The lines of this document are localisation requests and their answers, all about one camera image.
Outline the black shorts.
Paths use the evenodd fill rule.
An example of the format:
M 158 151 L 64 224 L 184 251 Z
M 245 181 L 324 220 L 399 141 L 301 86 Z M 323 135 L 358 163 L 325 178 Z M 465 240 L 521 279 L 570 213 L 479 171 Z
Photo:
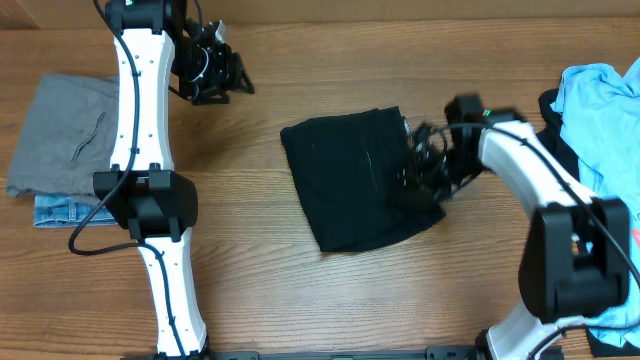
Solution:
M 354 253 L 404 241 L 445 218 L 437 205 L 395 200 L 409 172 L 407 123 L 399 108 L 310 118 L 280 132 L 299 202 L 324 253 Z

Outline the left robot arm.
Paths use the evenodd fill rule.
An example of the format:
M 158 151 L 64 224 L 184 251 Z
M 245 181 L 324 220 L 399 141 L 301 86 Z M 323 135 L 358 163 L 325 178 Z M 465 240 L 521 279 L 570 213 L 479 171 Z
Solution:
M 210 359 L 191 266 L 198 195 L 175 170 L 169 96 L 226 104 L 229 92 L 255 88 L 224 23 L 188 18 L 184 1 L 108 1 L 98 10 L 114 34 L 119 105 L 109 168 L 94 174 L 94 192 L 145 263 L 158 326 L 154 358 Z

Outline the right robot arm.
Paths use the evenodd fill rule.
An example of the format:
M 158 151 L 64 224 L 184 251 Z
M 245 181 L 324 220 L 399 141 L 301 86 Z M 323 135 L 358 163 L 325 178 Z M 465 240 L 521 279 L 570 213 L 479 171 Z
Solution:
M 580 184 L 514 108 L 487 109 L 458 95 L 443 126 L 408 130 L 408 165 L 393 202 L 428 208 L 489 171 L 507 185 L 530 221 L 518 270 L 520 300 L 474 344 L 431 346 L 428 359 L 561 359 L 556 341 L 624 304 L 639 272 L 630 258 L 629 211 Z

